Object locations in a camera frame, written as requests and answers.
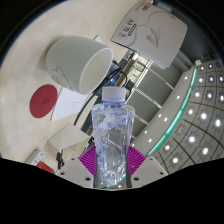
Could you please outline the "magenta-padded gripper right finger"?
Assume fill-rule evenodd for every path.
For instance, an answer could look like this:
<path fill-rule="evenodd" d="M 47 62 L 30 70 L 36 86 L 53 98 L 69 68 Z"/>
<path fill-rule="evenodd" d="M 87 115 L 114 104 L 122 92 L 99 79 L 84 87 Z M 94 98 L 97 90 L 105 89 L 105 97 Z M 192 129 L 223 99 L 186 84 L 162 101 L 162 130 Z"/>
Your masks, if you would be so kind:
<path fill-rule="evenodd" d="M 168 173 L 154 157 L 146 157 L 134 147 L 128 148 L 126 174 L 128 188 L 140 188 L 167 175 Z"/>

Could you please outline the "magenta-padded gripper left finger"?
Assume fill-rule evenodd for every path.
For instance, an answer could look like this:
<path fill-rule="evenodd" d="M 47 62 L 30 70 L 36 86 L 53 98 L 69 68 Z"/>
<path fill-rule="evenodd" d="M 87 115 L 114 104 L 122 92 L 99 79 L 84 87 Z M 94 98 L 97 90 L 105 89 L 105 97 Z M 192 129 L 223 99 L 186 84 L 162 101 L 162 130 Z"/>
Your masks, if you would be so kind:
<path fill-rule="evenodd" d="M 93 188 L 96 171 L 97 155 L 92 146 L 77 158 L 69 158 L 56 175 L 81 187 Z"/>

